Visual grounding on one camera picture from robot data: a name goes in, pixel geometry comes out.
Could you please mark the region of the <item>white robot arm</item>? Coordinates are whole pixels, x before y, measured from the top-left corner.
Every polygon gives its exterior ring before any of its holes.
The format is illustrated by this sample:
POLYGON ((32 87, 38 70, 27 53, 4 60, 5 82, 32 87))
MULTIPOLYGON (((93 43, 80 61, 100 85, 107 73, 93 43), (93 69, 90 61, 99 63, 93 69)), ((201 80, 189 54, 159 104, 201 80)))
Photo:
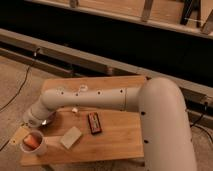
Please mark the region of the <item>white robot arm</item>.
POLYGON ((147 171, 197 171, 191 128, 183 94, 173 81, 157 77, 134 87, 74 92, 49 89, 23 115, 39 127, 64 106, 98 107, 141 115, 147 171))

